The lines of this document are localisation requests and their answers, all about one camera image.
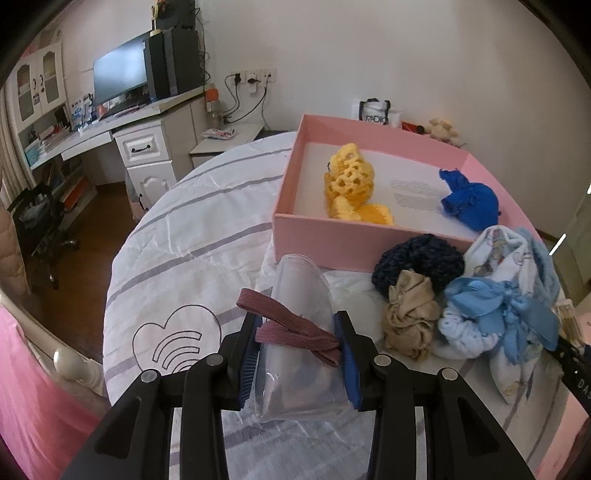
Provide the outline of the colourful packet on cabinet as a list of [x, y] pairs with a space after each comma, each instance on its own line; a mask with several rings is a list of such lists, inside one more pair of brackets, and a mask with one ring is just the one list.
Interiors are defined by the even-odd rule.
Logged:
[[235, 129], [233, 128], [225, 128], [225, 129], [218, 129], [218, 128], [211, 128], [207, 129], [201, 133], [201, 137], [204, 139], [211, 139], [211, 140], [218, 140], [218, 141], [228, 141], [235, 137]]

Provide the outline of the pink floral bedding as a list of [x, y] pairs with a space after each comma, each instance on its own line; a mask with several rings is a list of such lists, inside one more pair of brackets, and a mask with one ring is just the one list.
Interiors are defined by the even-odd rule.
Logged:
[[44, 369], [1, 309], [1, 437], [29, 479], [58, 479], [109, 409], [105, 398]]

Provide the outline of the black office chair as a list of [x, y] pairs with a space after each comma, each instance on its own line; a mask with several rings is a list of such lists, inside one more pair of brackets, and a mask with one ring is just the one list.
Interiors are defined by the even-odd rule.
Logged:
[[54, 290], [59, 280], [53, 272], [55, 255], [64, 248], [78, 251], [80, 242], [62, 231], [65, 217], [64, 203], [57, 199], [51, 188], [40, 183], [25, 188], [7, 208], [14, 221], [21, 253], [25, 259], [36, 258], [47, 271]]

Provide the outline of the white low side cabinet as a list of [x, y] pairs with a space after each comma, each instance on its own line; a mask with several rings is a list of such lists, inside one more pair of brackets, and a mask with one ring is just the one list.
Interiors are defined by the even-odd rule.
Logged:
[[233, 130], [235, 135], [229, 139], [203, 138], [189, 153], [192, 166], [197, 168], [223, 152], [256, 140], [263, 132], [263, 123], [238, 124]]

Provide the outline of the white striped quilt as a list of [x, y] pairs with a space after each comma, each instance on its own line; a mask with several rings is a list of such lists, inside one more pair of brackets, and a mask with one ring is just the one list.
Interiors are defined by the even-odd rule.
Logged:
[[[276, 135], [207, 161], [167, 192], [132, 231], [112, 265], [103, 329], [108, 396], [144, 370], [170, 373], [242, 325], [249, 287], [273, 286], [271, 211], [294, 134]], [[171, 356], [172, 363], [165, 362]], [[259, 423], [252, 407], [222, 416], [235, 479], [362, 479], [374, 417]]]

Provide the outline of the beige plush toy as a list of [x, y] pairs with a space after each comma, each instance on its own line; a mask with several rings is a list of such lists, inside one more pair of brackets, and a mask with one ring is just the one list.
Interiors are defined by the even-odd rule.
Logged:
[[460, 133], [453, 127], [453, 124], [448, 120], [440, 118], [433, 118], [425, 126], [425, 132], [437, 141], [461, 148], [463, 142], [460, 138]]

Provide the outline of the pink shallow box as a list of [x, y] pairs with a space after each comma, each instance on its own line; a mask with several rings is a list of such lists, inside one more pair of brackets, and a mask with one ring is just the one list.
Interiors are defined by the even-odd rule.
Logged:
[[[332, 219], [325, 208], [324, 175], [332, 155], [353, 143], [375, 170], [370, 200], [386, 205], [394, 225]], [[444, 213], [450, 189], [440, 170], [459, 170], [490, 187], [500, 203], [500, 222], [531, 230], [532, 223], [504, 186], [469, 152], [436, 140], [358, 120], [304, 115], [273, 211], [276, 259], [307, 256], [320, 267], [373, 271], [384, 251], [431, 233], [460, 251], [477, 232]]]

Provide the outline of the black computer tower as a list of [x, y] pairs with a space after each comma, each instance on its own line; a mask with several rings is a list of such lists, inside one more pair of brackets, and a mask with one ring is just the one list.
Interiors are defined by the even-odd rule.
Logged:
[[147, 86], [152, 101], [204, 86], [198, 34], [170, 28], [148, 36], [144, 47]]

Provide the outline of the navy knit scrunchie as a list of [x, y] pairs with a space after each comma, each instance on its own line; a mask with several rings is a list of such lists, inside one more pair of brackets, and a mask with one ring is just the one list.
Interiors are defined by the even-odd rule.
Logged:
[[372, 283], [385, 298], [403, 270], [413, 271], [431, 280], [436, 295], [465, 271], [463, 254], [448, 241], [423, 234], [394, 246], [381, 255], [372, 274]]

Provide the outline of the light blue terry cap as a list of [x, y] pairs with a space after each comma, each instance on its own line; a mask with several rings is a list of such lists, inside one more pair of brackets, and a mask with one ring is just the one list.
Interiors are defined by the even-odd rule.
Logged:
[[534, 238], [533, 234], [524, 227], [517, 229], [528, 242], [537, 273], [534, 277], [533, 297], [548, 308], [554, 306], [559, 298], [561, 284], [556, 273], [552, 257], [543, 242]]

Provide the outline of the clear bag maroon bands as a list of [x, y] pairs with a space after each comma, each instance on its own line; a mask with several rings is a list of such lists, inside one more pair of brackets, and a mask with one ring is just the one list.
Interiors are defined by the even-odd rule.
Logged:
[[349, 409], [332, 295], [311, 259], [284, 256], [270, 294], [245, 288], [236, 305], [262, 319], [254, 328], [260, 421], [332, 421]]

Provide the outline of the royal blue knit item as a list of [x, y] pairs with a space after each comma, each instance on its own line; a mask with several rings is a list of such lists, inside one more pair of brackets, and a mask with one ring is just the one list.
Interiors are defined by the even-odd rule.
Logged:
[[457, 169], [441, 169], [439, 177], [450, 189], [450, 193], [441, 200], [448, 216], [475, 232], [482, 232], [499, 223], [499, 200], [489, 186], [471, 182]]

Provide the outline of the stack of books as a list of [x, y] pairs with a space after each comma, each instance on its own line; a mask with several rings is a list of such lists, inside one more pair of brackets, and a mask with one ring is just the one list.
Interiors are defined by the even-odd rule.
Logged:
[[71, 133], [70, 127], [64, 127], [62, 125], [54, 125], [51, 128], [43, 131], [40, 136], [40, 145], [45, 149], [50, 149], [54, 145], [60, 143]]

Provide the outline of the white desk with drawers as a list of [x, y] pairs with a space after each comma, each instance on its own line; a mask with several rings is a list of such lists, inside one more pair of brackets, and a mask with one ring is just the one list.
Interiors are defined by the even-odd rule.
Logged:
[[204, 94], [201, 86], [121, 111], [81, 133], [68, 134], [29, 169], [114, 144], [136, 195], [133, 202], [145, 213], [193, 169], [189, 153], [206, 127]]

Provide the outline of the yellow crochet item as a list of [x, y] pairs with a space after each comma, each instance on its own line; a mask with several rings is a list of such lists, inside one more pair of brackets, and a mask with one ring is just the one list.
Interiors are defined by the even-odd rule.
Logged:
[[330, 218], [343, 221], [394, 225], [390, 209], [370, 202], [375, 171], [355, 143], [339, 148], [325, 172], [325, 209]]

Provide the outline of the cotton swab bag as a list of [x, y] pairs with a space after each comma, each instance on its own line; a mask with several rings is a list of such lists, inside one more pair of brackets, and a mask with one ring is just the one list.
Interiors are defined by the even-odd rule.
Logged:
[[584, 344], [579, 322], [573, 302], [570, 299], [558, 300], [554, 311], [559, 318], [559, 334], [571, 344]]

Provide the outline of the orange cap bottle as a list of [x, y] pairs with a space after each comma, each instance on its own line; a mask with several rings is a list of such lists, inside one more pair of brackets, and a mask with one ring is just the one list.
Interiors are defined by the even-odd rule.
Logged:
[[206, 111], [211, 115], [218, 114], [218, 101], [219, 93], [215, 87], [207, 88], [204, 90], [204, 100]]

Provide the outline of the white glass door cabinet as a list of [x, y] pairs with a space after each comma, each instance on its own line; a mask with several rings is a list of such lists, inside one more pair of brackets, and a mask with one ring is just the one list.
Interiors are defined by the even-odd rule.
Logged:
[[66, 104], [62, 44], [52, 43], [19, 60], [7, 88], [8, 105], [18, 133]]

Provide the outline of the white printed cloth blue bow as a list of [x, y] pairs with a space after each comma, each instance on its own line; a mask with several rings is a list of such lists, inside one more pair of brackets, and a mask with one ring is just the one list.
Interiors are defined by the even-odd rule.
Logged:
[[537, 269], [517, 230], [487, 228], [464, 255], [465, 271], [444, 290], [445, 308], [432, 344], [437, 356], [485, 356], [493, 382], [508, 404], [529, 383], [544, 349], [553, 351], [559, 320], [533, 297]]

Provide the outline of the white wall socket strip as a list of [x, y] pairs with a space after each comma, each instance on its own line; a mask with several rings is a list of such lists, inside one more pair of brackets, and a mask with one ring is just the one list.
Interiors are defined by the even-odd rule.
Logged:
[[245, 90], [250, 96], [256, 95], [271, 83], [276, 82], [276, 68], [236, 71], [229, 74], [228, 84], [238, 91]]

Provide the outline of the black box on tower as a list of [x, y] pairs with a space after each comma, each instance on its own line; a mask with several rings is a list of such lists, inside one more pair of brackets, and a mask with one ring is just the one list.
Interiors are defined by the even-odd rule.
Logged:
[[195, 27], [195, 2], [193, 0], [156, 0], [151, 11], [153, 29], [193, 30]]

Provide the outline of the black computer monitor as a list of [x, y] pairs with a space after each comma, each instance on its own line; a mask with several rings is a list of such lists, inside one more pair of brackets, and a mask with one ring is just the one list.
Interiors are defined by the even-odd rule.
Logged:
[[96, 104], [103, 104], [147, 84], [144, 48], [148, 38], [148, 33], [136, 36], [94, 61]]

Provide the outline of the beige stocking bundle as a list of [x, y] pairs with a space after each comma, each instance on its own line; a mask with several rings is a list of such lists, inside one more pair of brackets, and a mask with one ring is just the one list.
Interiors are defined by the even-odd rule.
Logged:
[[382, 317], [386, 349], [415, 361], [425, 360], [441, 314], [431, 279], [402, 270], [397, 283], [389, 287]]

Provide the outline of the red toy storage box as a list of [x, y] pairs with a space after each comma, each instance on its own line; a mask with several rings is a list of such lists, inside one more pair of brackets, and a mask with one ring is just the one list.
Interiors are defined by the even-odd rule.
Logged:
[[418, 135], [425, 135], [427, 133], [426, 129], [422, 125], [416, 125], [410, 122], [401, 121], [401, 128], [404, 131], [412, 132]]

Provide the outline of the blue white package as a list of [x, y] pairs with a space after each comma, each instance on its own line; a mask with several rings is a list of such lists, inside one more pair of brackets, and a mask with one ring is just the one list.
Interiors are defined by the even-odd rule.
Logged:
[[93, 94], [88, 93], [70, 104], [71, 128], [78, 131], [96, 119]]

